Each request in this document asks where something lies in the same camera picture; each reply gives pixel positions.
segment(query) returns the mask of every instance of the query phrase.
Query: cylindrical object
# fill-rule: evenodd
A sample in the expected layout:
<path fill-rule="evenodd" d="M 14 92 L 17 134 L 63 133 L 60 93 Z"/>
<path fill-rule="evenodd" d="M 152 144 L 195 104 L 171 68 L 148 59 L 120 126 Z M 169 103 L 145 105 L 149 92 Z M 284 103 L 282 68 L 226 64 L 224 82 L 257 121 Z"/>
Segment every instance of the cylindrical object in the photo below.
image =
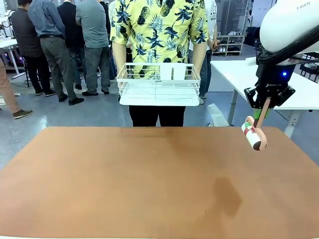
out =
<path fill-rule="evenodd" d="M 259 151 L 261 145 L 261 139 L 259 138 L 258 134 L 256 133 L 254 127 L 249 123 L 245 122 L 241 126 L 241 130 L 246 135 L 246 138 L 250 144 L 250 146 L 254 149 Z"/>

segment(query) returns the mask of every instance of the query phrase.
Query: wooden tabletop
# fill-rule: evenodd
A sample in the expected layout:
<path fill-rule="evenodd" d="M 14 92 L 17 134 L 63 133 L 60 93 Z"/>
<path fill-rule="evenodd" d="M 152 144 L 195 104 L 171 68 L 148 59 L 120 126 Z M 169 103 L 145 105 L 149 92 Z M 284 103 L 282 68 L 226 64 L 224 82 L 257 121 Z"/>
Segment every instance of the wooden tabletop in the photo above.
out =
<path fill-rule="evenodd" d="M 280 130 L 50 127 L 0 172 L 0 235 L 310 239 L 319 167 Z"/>

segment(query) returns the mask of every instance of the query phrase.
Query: sneaker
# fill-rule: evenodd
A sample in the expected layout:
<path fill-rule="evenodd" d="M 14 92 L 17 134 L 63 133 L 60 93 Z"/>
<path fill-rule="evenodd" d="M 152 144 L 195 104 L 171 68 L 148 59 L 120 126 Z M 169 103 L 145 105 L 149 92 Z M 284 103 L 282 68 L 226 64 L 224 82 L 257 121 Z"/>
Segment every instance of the sneaker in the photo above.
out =
<path fill-rule="evenodd" d="M 103 90 L 102 90 L 102 92 L 103 92 L 105 95 L 109 95 L 109 94 L 110 94 L 109 91 L 103 91 Z"/>
<path fill-rule="evenodd" d="M 68 98 L 68 95 L 64 94 L 64 96 L 59 98 L 59 102 L 65 102 L 67 98 Z"/>
<path fill-rule="evenodd" d="M 45 93 L 46 97 L 55 96 L 55 95 L 56 95 L 56 92 L 54 90 L 50 90 L 49 92 Z"/>
<path fill-rule="evenodd" d="M 82 86 L 81 85 L 75 85 L 75 88 L 78 89 L 78 90 L 81 90 Z"/>
<path fill-rule="evenodd" d="M 82 95 L 83 96 L 98 96 L 99 93 L 89 93 L 89 92 L 85 91 L 85 92 L 82 92 Z"/>
<path fill-rule="evenodd" d="M 69 106 L 73 106 L 84 101 L 83 98 L 75 98 L 74 100 L 69 100 Z"/>
<path fill-rule="evenodd" d="M 41 90 L 41 91 L 36 91 L 36 92 L 35 92 L 35 95 L 36 95 L 36 96 L 40 96 L 40 95 L 42 95 L 43 93 L 44 93 L 43 90 Z"/>
<path fill-rule="evenodd" d="M 201 97 L 198 97 L 198 100 L 199 100 L 199 104 L 200 104 L 200 105 L 203 105 L 203 104 L 204 104 L 204 100 L 203 100 Z"/>
<path fill-rule="evenodd" d="M 13 113 L 13 117 L 14 117 L 14 119 L 16 120 L 16 119 L 19 119 L 19 118 L 28 116 L 28 115 L 30 115 L 30 114 L 32 114 L 32 113 L 33 113 L 33 111 L 20 110 L 20 111 L 18 111 L 18 112 L 16 112 L 16 113 Z"/>

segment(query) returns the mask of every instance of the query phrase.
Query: pineapple print shirt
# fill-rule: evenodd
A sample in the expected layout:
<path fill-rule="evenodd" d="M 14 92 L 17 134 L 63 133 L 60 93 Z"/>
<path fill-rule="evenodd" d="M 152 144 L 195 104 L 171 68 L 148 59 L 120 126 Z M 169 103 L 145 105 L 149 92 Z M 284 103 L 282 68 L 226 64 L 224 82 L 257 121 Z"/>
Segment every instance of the pineapple print shirt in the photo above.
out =
<path fill-rule="evenodd" d="M 204 0 L 115 0 L 111 41 L 132 42 L 133 62 L 187 63 L 189 39 L 208 39 Z"/>

